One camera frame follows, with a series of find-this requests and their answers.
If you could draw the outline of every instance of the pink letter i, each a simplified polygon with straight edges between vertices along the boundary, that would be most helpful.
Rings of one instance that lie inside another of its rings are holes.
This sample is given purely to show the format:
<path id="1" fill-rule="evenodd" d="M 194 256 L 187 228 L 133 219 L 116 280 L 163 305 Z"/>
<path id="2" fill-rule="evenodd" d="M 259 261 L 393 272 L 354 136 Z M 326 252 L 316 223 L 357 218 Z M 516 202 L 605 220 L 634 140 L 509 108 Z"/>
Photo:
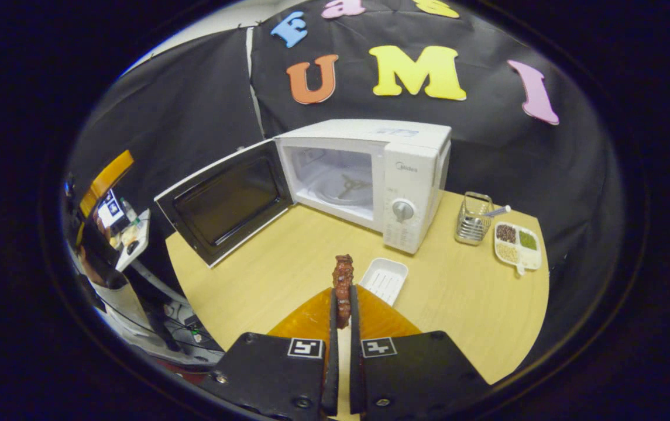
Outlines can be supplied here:
<path id="1" fill-rule="evenodd" d="M 506 61 L 512 66 L 522 78 L 522 86 L 525 94 L 527 94 L 527 101 L 522 104 L 522 109 L 527 112 L 530 117 L 535 117 L 543 120 L 543 122 L 550 123 L 557 126 L 559 123 L 559 116 L 556 115 L 554 109 L 551 107 L 551 100 L 548 98 L 548 91 L 543 85 L 544 76 L 537 69 L 533 69 L 527 64 L 522 64 L 519 61 Z"/>

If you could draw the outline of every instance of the cable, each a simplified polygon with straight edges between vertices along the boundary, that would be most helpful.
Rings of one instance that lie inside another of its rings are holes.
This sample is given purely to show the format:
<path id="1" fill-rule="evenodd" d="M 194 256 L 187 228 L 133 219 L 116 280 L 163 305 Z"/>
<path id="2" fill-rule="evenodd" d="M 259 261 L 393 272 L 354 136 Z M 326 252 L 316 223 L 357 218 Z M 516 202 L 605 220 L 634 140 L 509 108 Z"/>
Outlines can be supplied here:
<path id="1" fill-rule="evenodd" d="M 212 339 L 213 341 L 215 340 L 214 338 L 212 338 L 212 335 L 211 335 L 211 334 L 209 334 L 209 333 L 203 333 L 203 332 L 201 332 L 200 330 L 195 330 L 195 329 L 193 329 L 193 328 L 190 328 L 190 327 L 187 326 L 187 325 L 183 325 L 182 323 L 178 322 L 178 320 L 176 320 L 175 318 L 169 317 L 169 322 L 174 322 L 174 323 L 176 323 L 177 325 L 179 325 L 179 327 L 177 327 L 175 330 L 173 330 L 172 333 L 173 333 L 173 332 L 176 332 L 177 330 L 179 330 L 179 329 L 181 329 L 181 328 L 185 328 L 186 330 L 190 331 L 190 333 L 193 333 L 193 332 L 196 331 L 200 336 L 203 336 L 204 338 Z"/>
<path id="2" fill-rule="evenodd" d="M 175 313 L 175 314 L 176 314 L 176 318 L 173 318 L 173 317 L 171 317 L 170 315 L 166 315 L 166 317 L 167 317 L 167 318 L 170 318 L 170 319 L 172 319 L 172 320 L 176 320 L 176 321 L 178 322 L 178 317 L 179 317 L 179 312 L 181 311 L 181 307 L 183 307 L 183 304 L 182 304 L 182 303 L 179 303 L 179 308 L 176 309 L 176 313 Z"/>
<path id="3" fill-rule="evenodd" d="M 130 322 L 134 323 L 135 325 L 137 325 L 137 326 L 139 326 L 139 327 L 141 327 L 141 328 L 147 330 L 148 332 L 153 333 L 154 335 L 160 337 L 160 335 L 158 335 L 158 333 L 156 333 L 154 330 L 152 330 L 152 329 L 148 329 L 147 327 L 140 325 L 140 323 L 137 323 L 137 322 L 135 322 L 134 320 L 132 320 L 131 318 L 129 318 L 129 317 L 127 317 L 126 315 L 124 315 L 122 312 L 120 312 L 119 310 L 117 310 L 116 307 L 112 306 L 110 303 L 108 303 L 108 301 L 106 301 L 105 299 L 103 299 L 102 296 L 99 295 L 99 298 L 102 299 L 102 301 L 103 301 L 104 303 L 106 303 L 107 306 L 109 306 L 109 307 L 111 307 L 112 309 L 114 309 L 115 312 L 117 312 L 118 314 L 120 314 L 122 317 L 126 318 L 126 320 L 129 320 Z M 225 352 L 223 352 L 223 351 L 215 351 L 214 349 L 209 349 L 209 347 L 198 346 L 197 344 L 192 344 L 192 343 L 190 343 L 190 342 L 179 341 L 179 340 L 177 340 L 177 339 L 174 339 L 174 341 L 177 342 L 177 343 L 180 343 L 180 344 L 187 344 L 188 346 L 198 347 L 198 348 L 204 349 L 205 351 L 210 352 L 210 353 L 213 353 L 213 354 L 220 352 L 221 354 L 225 355 Z"/>

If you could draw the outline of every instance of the yellow table surface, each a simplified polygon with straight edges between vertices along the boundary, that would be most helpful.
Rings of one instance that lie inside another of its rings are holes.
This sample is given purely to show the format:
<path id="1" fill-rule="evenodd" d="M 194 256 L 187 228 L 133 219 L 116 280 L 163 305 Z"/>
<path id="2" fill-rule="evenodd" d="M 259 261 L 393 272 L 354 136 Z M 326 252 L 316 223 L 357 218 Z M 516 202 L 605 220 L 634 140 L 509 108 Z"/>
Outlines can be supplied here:
<path id="1" fill-rule="evenodd" d="M 538 219 L 496 216 L 536 232 L 542 264 L 520 277 L 493 252 L 493 232 L 478 246 L 454 238 L 462 195 L 444 192 L 415 255 L 384 246 L 364 227 L 294 205 L 212 269 L 178 234 L 166 239 L 179 283 L 203 325 L 224 349 L 244 332 L 267 333 L 295 308 L 332 286 L 335 256 L 353 257 L 354 282 L 370 262 L 388 258 L 410 270 L 394 309 L 421 331 L 443 330 L 487 383 L 510 374 L 537 338 L 548 304 L 548 257 Z M 348 414 L 350 330 L 340 338 L 337 419 Z"/>

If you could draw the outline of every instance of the orange letter u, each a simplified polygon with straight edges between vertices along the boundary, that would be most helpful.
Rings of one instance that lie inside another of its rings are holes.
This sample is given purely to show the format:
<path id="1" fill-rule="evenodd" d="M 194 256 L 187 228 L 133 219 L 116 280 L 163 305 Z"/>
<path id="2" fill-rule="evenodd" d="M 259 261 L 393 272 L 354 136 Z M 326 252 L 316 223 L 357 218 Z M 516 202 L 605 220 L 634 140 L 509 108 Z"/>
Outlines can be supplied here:
<path id="1" fill-rule="evenodd" d="M 318 64 L 322 72 L 322 85 L 316 91 L 309 91 L 308 82 L 306 82 L 306 69 L 310 64 L 303 62 L 290 66 L 286 73 L 290 77 L 290 93 L 293 99 L 297 103 L 312 104 L 324 102 L 332 96 L 335 91 L 335 61 L 337 59 L 337 54 L 329 54 L 314 60 L 314 64 Z"/>

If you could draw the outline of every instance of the computer screen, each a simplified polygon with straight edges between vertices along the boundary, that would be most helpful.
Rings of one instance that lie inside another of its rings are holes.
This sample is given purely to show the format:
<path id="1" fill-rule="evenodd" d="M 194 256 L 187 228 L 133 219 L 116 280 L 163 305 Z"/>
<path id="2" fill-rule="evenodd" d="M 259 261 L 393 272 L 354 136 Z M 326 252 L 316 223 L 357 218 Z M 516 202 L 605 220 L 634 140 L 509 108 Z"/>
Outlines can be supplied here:
<path id="1" fill-rule="evenodd" d="M 98 216 L 103 221 L 104 227 L 110 227 L 124 216 L 124 212 L 116 199 L 114 190 L 108 190 L 103 202 L 98 207 Z"/>

